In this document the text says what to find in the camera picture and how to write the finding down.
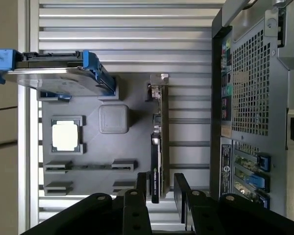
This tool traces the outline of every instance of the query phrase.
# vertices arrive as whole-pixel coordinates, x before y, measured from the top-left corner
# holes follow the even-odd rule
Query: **cable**
[[[9,109],[17,109],[17,106],[11,106],[11,107],[0,108],[0,111],[3,111],[3,110],[9,110]]]
[[[15,146],[18,144],[17,140],[7,141],[7,142],[1,142],[0,143],[0,149]]]

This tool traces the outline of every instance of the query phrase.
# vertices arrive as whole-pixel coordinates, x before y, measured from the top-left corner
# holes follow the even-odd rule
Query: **wall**
[[[17,48],[17,0],[0,0],[0,47]],[[17,86],[0,85],[0,108],[17,105]],[[17,109],[0,111],[0,142],[17,138]],[[17,147],[0,150],[0,234],[17,234]]]

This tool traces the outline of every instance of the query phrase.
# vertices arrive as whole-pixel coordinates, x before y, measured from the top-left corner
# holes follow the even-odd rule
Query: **blue latch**
[[[257,167],[265,172],[270,172],[271,157],[265,153],[257,153]]]
[[[16,58],[22,55],[13,49],[0,49],[0,84],[5,84],[3,74],[15,69]]]
[[[268,176],[259,175],[258,173],[251,174],[245,179],[246,183],[253,185],[255,188],[262,189],[265,192],[270,191],[270,178]]]
[[[83,51],[83,68],[92,71],[96,76],[96,81],[104,83],[115,94],[116,82],[101,64],[96,54],[88,50]]]
[[[261,203],[261,205],[266,208],[266,209],[270,209],[270,197],[268,197],[267,195],[263,194],[262,192],[260,192],[259,190],[255,191],[256,195],[258,196],[258,202]]]

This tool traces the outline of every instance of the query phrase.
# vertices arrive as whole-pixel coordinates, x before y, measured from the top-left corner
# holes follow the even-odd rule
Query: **sticker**
[[[229,38],[226,40],[226,50],[229,50],[231,48],[231,39]]]
[[[231,148],[230,144],[221,145],[220,196],[231,193]]]
[[[232,127],[229,125],[221,126],[221,135],[227,138],[231,138],[232,136]]]

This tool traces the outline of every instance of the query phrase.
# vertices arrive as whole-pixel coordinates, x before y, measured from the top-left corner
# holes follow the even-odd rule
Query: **ventilation grille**
[[[259,152],[259,148],[255,147],[255,146],[251,146],[246,143],[240,143],[240,142],[235,143],[235,149],[240,150],[240,151],[247,153],[249,155],[253,155],[253,156],[257,152]]]
[[[232,130],[268,135],[270,43],[261,30],[233,54]]]

